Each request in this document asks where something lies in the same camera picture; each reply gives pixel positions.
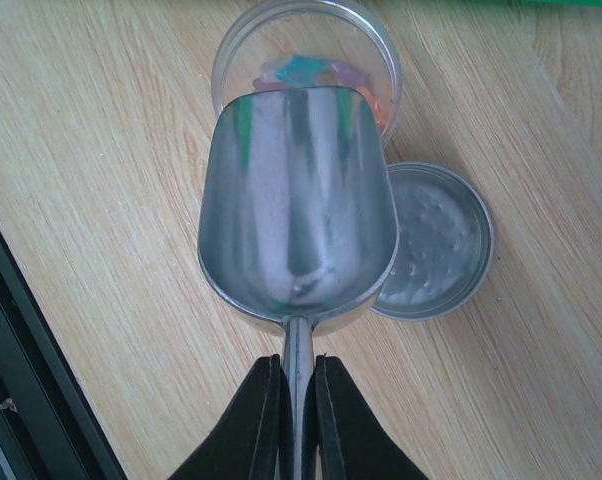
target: wooden table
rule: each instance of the wooden table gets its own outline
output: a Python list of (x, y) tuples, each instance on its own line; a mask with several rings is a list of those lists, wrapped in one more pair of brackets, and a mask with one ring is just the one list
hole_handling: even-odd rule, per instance
[[(131, 479), (281, 350), (196, 256), (212, 60), (248, 3), (0, 1), (0, 228)], [(456, 313), (315, 347), (432, 479), (602, 480), (602, 10), (511, 3), (370, 5), (403, 59), (389, 161), (467, 178), (498, 247)]]

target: metal scoop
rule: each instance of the metal scoop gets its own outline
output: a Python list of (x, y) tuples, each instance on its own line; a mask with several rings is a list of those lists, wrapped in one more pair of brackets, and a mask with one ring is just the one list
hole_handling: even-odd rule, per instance
[(212, 138), (199, 260), (257, 327), (285, 334), (292, 425), (280, 468), (309, 478), (312, 335), (376, 299), (397, 252), (394, 200), (374, 115), (343, 87), (263, 92), (221, 113)]

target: stainless steel scoop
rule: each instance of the stainless steel scoop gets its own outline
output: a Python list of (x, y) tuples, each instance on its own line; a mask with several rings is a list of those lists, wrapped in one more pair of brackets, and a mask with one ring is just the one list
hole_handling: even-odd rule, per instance
[(292, 426), (280, 468), (310, 478), (306, 394), (312, 335), (337, 330), (376, 299), (398, 245), (374, 116), (342, 87), (240, 97), (212, 138), (201, 217), (205, 276), (255, 326), (285, 334)]

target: transparent bowl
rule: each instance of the transparent bowl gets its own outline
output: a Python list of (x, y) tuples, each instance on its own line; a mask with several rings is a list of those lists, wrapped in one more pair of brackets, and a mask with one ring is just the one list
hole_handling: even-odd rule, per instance
[[(360, 91), (375, 104), (371, 107), (378, 114), (383, 145), (387, 144), (401, 99), (401, 64), (381, 20), (349, 0), (265, 1), (241, 15), (221, 41), (212, 67), (217, 116), (235, 98), (256, 91), (253, 81), (263, 77), (267, 62), (281, 64), (282, 58), (294, 56), (346, 62), (362, 73), (371, 95)], [(351, 86), (330, 71), (315, 80), (315, 85)]]

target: round metal dish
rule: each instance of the round metal dish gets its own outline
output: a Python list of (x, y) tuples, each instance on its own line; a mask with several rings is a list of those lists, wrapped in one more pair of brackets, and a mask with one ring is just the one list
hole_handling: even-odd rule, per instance
[(372, 310), (420, 321), (450, 313), (481, 286), (494, 252), (488, 209), (461, 177), (437, 165), (388, 167), (399, 251)]

